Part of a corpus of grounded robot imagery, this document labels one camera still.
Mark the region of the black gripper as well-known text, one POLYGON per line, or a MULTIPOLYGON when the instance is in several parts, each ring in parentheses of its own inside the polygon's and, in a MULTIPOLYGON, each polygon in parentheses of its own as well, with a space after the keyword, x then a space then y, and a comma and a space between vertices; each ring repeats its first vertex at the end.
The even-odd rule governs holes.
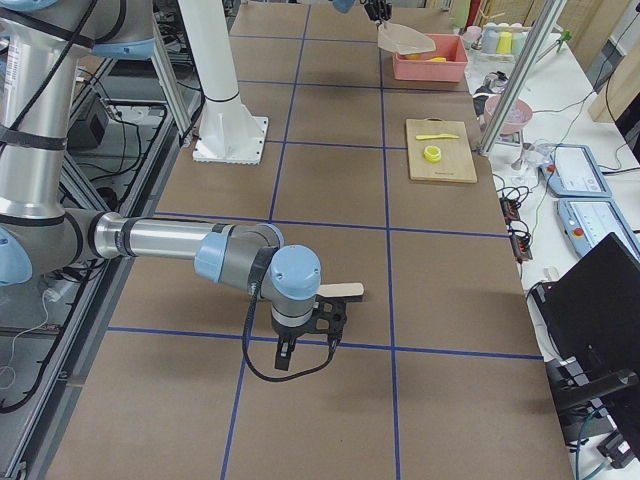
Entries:
POLYGON ((278 335, 274 368, 276 370, 288 370, 297 339, 313 330, 311 321, 298 326, 288 326, 273 319, 272 327, 278 335))
POLYGON ((391 4, 387 0, 364 0, 363 6, 370 20, 391 19, 391 4))

